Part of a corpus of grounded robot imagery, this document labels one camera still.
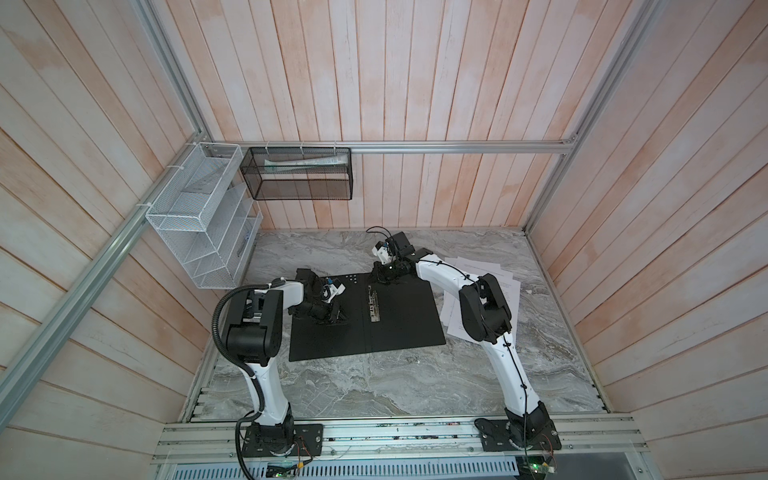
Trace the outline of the blue folder black inside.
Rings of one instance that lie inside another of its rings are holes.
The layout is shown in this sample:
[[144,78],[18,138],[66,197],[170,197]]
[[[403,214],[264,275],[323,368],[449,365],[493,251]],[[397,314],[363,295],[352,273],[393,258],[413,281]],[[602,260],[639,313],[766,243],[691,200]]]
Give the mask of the blue folder black inside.
[[429,282],[406,275],[389,284],[368,273],[334,276],[345,287],[336,322],[292,315],[291,362],[441,346],[446,343]]

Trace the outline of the printed paper sheet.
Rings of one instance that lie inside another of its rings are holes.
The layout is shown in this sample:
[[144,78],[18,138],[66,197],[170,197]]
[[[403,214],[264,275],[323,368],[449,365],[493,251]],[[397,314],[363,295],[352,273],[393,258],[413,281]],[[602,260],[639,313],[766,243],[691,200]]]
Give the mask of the printed paper sheet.
[[[515,280],[513,275],[509,272],[504,272],[502,275],[494,273],[494,276],[498,279],[505,300],[511,309],[510,336],[513,340],[517,340],[521,283],[518,280]],[[444,292],[443,306],[440,310],[440,320],[447,328],[447,333],[450,336],[470,343],[478,343],[477,340],[474,340],[469,336],[463,327],[459,300],[447,291]]]

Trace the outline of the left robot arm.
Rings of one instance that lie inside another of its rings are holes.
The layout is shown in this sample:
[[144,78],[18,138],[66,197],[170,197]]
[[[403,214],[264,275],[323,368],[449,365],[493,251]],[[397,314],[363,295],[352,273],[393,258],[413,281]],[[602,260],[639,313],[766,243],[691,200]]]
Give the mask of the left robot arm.
[[299,269],[295,280],[234,288],[219,301],[211,334],[218,352],[243,374],[253,409],[236,428],[236,452],[286,456],[300,451],[291,406],[281,386],[275,358],[283,338],[284,315],[320,324],[345,320],[339,280],[323,280]]

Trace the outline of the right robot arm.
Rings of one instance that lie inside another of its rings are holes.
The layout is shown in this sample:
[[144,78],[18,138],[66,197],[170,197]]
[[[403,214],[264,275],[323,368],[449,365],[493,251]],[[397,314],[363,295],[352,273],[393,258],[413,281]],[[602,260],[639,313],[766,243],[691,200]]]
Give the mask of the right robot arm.
[[531,386],[516,350],[512,334],[513,312],[497,278],[475,275],[445,262],[431,250],[415,248],[403,232],[392,234],[381,226],[374,231],[385,236],[372,253],[373,278],[392,282],[417,277],[441,289],[459,302],[462,327],[487,354],[504,397],[504,421],[477,418],[474,425],[482,438],[500,451],[554,448],[559,440],[545,404]]

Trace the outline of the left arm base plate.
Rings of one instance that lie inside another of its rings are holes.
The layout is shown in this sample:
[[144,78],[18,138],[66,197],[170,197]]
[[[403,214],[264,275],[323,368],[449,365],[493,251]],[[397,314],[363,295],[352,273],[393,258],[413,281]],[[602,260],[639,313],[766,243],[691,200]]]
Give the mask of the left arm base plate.
[[245,458],[320,456],[324,425],[300,424],[289,433],[284,425],[262,426],[253,424],[245,429],[241,453]]

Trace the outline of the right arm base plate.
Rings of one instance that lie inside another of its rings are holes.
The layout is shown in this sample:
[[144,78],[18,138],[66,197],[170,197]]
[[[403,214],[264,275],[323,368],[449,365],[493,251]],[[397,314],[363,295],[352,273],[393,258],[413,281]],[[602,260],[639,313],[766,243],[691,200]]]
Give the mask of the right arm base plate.
[[474,426],[485,452],[562,449],[559,433],[549,418],[543,422],[529,421],[526,425],[517,421],[478,418],[474,420]]

